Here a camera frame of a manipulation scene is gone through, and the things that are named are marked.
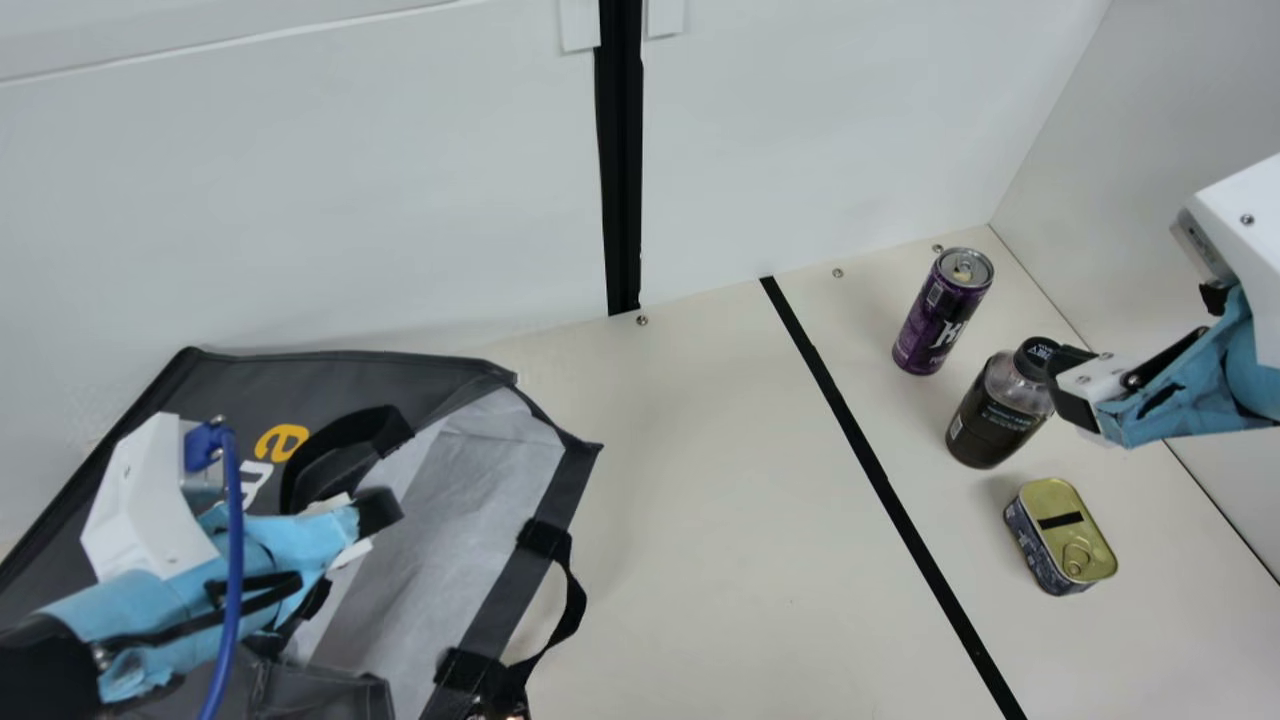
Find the can lid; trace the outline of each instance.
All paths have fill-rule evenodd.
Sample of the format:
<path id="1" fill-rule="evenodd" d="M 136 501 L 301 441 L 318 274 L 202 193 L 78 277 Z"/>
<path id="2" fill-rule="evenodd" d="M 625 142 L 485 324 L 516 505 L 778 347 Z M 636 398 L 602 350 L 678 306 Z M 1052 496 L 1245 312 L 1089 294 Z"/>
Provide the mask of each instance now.
<path id="1" fill-rule="evenodd" d="M 957 287 L 982 288 L 991 284 L 996 268 L 986 255 L 969 247 L 952 247 L 938 258 L 942 277 Z"/>
<path id="2" fill-rule="evenodd" d="M 1014 369 L 1034 383 L 1048 382 L 1048 359 L 1061 345 L 1047 337 L 1029 337 L 1014 352 Z"/>
<path id="3" fill-rule="evenodd" d="M 1018 491 L 1018 502 L 1068 579 L 1096 583 L 1116 574 L 1116 556 L 1071 483 L 1061 478 L 1027 483 Z"/>

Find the dark bottle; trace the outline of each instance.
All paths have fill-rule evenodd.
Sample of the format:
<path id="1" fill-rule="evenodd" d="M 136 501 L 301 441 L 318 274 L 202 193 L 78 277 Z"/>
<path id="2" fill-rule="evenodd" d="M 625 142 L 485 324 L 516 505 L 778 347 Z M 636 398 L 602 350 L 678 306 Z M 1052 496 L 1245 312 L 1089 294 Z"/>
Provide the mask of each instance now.
<path id="1" fill-rule="evenodd" d="M 1053 415 L 1047 365 L 1059 347 L 1033 337 L 1016 351 L 987 360 L 947 428 L 947 450 L 956 460 L 980 470 L 995 468 Z"/>

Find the white wall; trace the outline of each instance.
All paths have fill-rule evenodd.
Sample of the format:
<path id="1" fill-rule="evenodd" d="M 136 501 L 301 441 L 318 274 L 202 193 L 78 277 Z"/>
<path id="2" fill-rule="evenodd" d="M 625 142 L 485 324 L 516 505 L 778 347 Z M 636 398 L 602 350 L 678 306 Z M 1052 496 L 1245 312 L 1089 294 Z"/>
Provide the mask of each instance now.
<path id="1" fill-rule="evenodd" d="M 0 78 L 474 0 L 0 0 Z"/>
<path id="2" fill-rule="evenodd" d="M 0 543 L 182 346 L 605 313 L 590 53 L 489 0 L 0 83 Z"/>
<path id="3" fill-rule="evenodd" d="M 689 0 L 645 44 L 646 302 L 991 219 L 1108 0 Z"/>
<path id="4" fill-rule="evenodd" d="M 1280 3 L 1115 0 L 992 225 L 1093 347 L 1210 324 L 1169 234 L 1193 192 L 1280 152 Z M 1280 573 L 1280 429 L 1172 441 Z"/>

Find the printed logo on bag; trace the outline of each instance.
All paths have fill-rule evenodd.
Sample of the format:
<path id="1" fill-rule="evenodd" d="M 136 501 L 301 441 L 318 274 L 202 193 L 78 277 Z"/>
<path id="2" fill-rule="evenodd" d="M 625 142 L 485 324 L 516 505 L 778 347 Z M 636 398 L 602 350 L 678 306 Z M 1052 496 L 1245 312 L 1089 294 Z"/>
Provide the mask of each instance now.
<path id="1" fill-rule="evenodd" d="M 297 452 L 298 447 L 301 447 L 308 437 L 311 437 L 311 430 L 303 428 L 302 425 L 282 423 L 266 430 L 262 433 L 262 437 L 257 438 L 257 443 L 253 445 L 253 457 L 257 460 L 246 460 L 241 462 L 241 487 L 244 488 L 246 510 L 253 505 L 253 500 L 257 497 L 257 491 L 262 489 L 266 480 L 271 479 L 271 473 L 275 471 L 274 464 L 288 462 L 289 457 L 293 457 L 293 454 Z M 246 474 L 257 475 L 257 479 L 244 482 L 243 478 Z"/>

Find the black divider line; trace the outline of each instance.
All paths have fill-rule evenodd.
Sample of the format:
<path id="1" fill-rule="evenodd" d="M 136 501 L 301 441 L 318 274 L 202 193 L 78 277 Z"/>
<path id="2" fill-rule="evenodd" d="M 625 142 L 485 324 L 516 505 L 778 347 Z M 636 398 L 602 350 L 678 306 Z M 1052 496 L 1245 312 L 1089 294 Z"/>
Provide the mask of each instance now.
<path id="1" fill-rule="evenodd" d="M 643 8 L 641 0 L 600 3 L 600 46 L 595 49 L 595 133 L 609 315 L 640 307 Z"/>
<path id="2" fill-rule="evenodd" d="M 920 574 L 924 575 L 924 582 L 928 583 L 929 589 L 933 591 L 933 597 L 937 598 L 938 605 L 942 606 L 942 612 L 946 614 L 947 620 L 951 621 L 951 628 L 955 630 L 956 635 L 960 638 L 960 643 L 969 653 L 969 660 L 973 661 L 978 674 L 982 676 L 983 682 L 987 683 L 987 689 L 991 692 L 991 697 L 995 698 L 996 705 L 1000 707 L 1000 711 L 1005 714 L 1006 719 L 1027 720 L 1027 715 L 1023 714 L 1023 708 L 1018 705 L 1018 700 L 1014 697 L 1012 691 L 1009 689 L 1009 685 L 1005 683 L 1005 678 L 1000 674 L 1000 669 L 996 667 L 996 662 L 991 659 L 991 655 L 987 653 L 986 646 L 982 644 L 982 638 L 978 637 L 978 632 L 973 628 L 973 623 L 969 621 L 969 616 L 965 615 L 964 609 L 960 607 L 960 601 L 956 600 L 955 593 L 951 592 L 951 585 L 947 584 L 946 578 L 942 575 L 942 570 L 933 560 L 933 555 L 929 553 L 929 548 L 924 544 L 924 539 L 920 538 L 920 533 L 915 529 L 915 524 L 911 523 L 911 518 L 908 515 L 906 507 L 902 506 L 902 501 L 899 500 L 897 493 L 893 492 L 893 486 L 888 482 L 888 474 L 884 473 L 883 465 L 881 465 L 879 459 L 876 457 L 876 451 L 872 450 L 870 442 L 867 441 L 867 436 L 858 425 L 858 420 L 854 418 L 854 413 L 849 409 L 849 404 L 845 402 L 845 397 L 840 393 L 840 388 L 836 387 L 836 380 L 831 377 L 827 364 L 823 363 L 822 355 L 818 354 L 818 348 L 809 341 L 809 336 L 804 332 L 804 327 L 800 324 L 799 318 L 796 318 L 795 311 L 791 309 L 791 304 L 787 302 L 786 296 L 782 293 L 782 288 L 778 287 L 778 282 L 772 277 L 768 277 L 760 278 L 760 284 L 764 286 L 764 292 L 769 296 L 769 300 L 773 301 L 773 309 L 777 310 L 778 318 L 787 328 L 787 333 L 791 334 L 791 341 L 795 342 L 796 350 L 800 351 L 800 356 L 804 357 L 805 364 L 809 366 L 809 372 L 813 374 L 814 382 L 818 383 L 818 387 L 822 389 L 822 395 L 827 398 L 827 405 L 831 406 L 832 414 L 836 415 L 836 421 L 840 423 L 840 428 L 845 430 L 845 438 L 849 441 L 849 447 L 854 450 L 854 455 L 856 455 L 858 461 L 861 462 L 863 471 L 867 473 L 867 478 L 870 480 L 872 488 L 876 489 L 876 495 L 879 496 L 881 505 L 884 506 L 884 512 L 887 512 L 890 520 L 893 521 L 893 527 L 897 528 L 897 534 L 902 538 L 902 543 L 906 544 L 908 551 L 910 551 L 916 568 L 920 569 Z"/>

